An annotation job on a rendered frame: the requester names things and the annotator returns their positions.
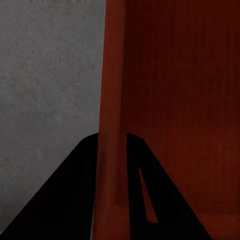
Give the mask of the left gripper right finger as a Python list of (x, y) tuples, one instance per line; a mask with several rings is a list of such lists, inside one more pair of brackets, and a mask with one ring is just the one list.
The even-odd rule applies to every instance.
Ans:
[[(146, 142), (127, 134), (131, 240), (213, 240)], [(158, 223), (147, 219), (139, 167)]]

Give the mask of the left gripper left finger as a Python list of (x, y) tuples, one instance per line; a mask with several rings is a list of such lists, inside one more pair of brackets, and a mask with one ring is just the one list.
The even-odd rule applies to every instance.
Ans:
[(82, 139), (0, 240), (90, 240), (99, 133)]

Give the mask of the storage box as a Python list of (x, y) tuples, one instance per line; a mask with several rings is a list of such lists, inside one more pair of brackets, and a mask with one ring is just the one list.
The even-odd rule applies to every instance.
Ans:
[(106, 0), (92, 240), (131, 240), (128, 133), (212, 240), (240, 240), (240, 0)]

